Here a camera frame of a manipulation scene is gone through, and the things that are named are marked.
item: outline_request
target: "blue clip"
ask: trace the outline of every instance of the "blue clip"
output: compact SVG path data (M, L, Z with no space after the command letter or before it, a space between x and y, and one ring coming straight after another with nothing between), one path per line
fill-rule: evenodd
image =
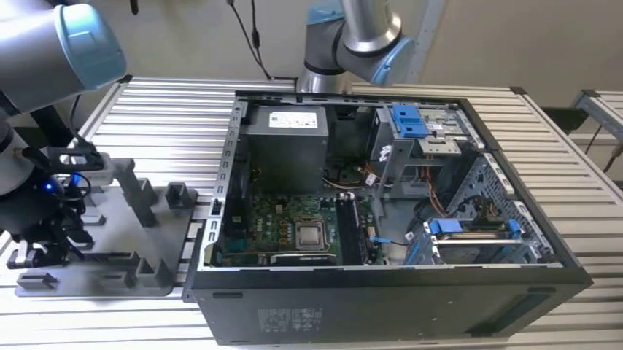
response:
M515 219L509 220L510 239L518 239L522 234L522 226Z
M463 227L461 221L454 219L437 220L439 223L439 229L443 233L463 233Z
M429 128L422 121L418 107L395 104L393 106L391 117L401 131L401 137L425 139L429 136Z
M431 228L431 233L434 235L439 234L442 232L442 227L439 226L439 221L438 220L431 220L429 222L429 227Z
M409 253L409 257L407 257L407 260L406 260L406 265L411 265L413 260L417 258L418 251L419 251L419 242L414 246L411 253Z

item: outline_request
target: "black cable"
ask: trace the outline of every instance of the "black cable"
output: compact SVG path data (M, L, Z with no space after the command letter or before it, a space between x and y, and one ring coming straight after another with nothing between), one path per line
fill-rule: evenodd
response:
M258 22L255 17L255 0L251 0L251 20L254 21L254 28L251 29L251 41L254 42L254 48L258 54L261 64L265 65L261 53L261 32L258 31Z
M602 125L598 127L598 129L595 130L595 134L593 134L593 139L591 139L591 142L589 143L589 146L586 147L586 151L585 151L585 154L587 155L589 154L589 150L591 149L591 146L593 146L593 142L595 142L595 138L597 136L599 135L599 132L602 131Z
M238 23L241 24L241 29L243 30L245 39L247 40L247 46L250 47L251 55L254 56L255 63L261 66L266 79L273 80L271 74L269 74L265 68L265 64L261 62L261 58L258 58L258 56L255 55L254 46L251 45L250 35L247 33L247 29L245 28L243 18L241 18L241 14L238 13L238 9L237 9L237 5L234 5L234 1L227 1L227 5L230 5L234 11L234 15L237 15Z
M70 110L70 131L74 134L74 137L78 140L78 146L80 147L87 147L92 148L92 144L84 139L84 137L80 136L78 133L76 127L74 125L74 119L76 117L76 109L78 109L78 102L80 102L80 97L82 95L78 95L76 98L74 99L74 103L71 104L71 110Z
M613 163L614 163L614 160L617 159L615 156L613 156L609 161L607 161L607 164L606 164L606 168L603 168L603 172L607 173L607 171L611 169L611 166L613 166Z

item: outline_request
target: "metal frame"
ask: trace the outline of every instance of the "metal frame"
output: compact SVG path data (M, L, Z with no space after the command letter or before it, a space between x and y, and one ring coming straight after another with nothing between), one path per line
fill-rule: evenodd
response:
M379 89L354 84L354 89L369 95L447 96L470 100L595 285L510 339L335 343L323 345L323 348L463 349L471 346L521 350L538 346L549 350L621 349L621 198L599 181L575 182L577 176L595 179L597 171L565 146L561 140L569 141L569 138L554 131L555 126L549 127L545 115L534 112L507 87L397 85ZM235 90L293 91L294 86L291 82L136 77L120 93L124 99L108 102L110 113L90 118L92 123L104 126L92 128L94 142L114 157L135 158L140 177L150 177L155 185L184 181L198 188L203 205L196 208L196 220L207 218L224 139L224 131L211 130L227 123ZM176 276L179 283L184 282L190 270L186 261L196 246L200 221L191 226ZM6 258L8 246L12 246L10 237L2 235L0 260ZM158 300L26 299L14 294L15 280L16 274L0 269L0 285L4 287L0 288L0 322L6 323L6 329L20 328L19 332L0 335L2 344L22 344L24 349L35 349L44 343L47 349L63 350L83 349L84 343L91 349L108 349L111 341L116 349L154 345L216 347L196 305L179 300L182 287ZM289 349L310 347L319 345L289 346Z
M623 142L623 115L621 113L621 110L623 110L623 93L583 90L573 106L585 109L597 122L613 133L619 142Z

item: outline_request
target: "robotic arm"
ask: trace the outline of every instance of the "robotic arm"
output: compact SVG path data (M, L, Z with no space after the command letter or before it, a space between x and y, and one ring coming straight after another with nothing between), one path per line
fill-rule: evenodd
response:
M43 0L0 0L0 232L20 243L10 268L58 265L70 254L83 258L72 244L92 242L80 218L80 172L102 170L104 162L84 140L72 149L28 147L6 119L96 90L124 73L118 40L91 6L51 9ZM66 183L56 174L68 175Z
M309 11L298 91L350 93L347 71L377 86L405 82L415 42L386 0L331 0Z

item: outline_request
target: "green circuit board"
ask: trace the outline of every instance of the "green circuit board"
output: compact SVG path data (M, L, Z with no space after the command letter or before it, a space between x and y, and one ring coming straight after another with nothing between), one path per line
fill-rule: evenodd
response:
M369 200L365 199L358 204L363 229L367 230L369 226L377 229ZM335 198L257 195L251 203L245 240L226 239L224 265L266 265L274 254L313 252L298 250L298 222L314 222L322 225L323 245L314 252L335 254L338 263L342 264Z

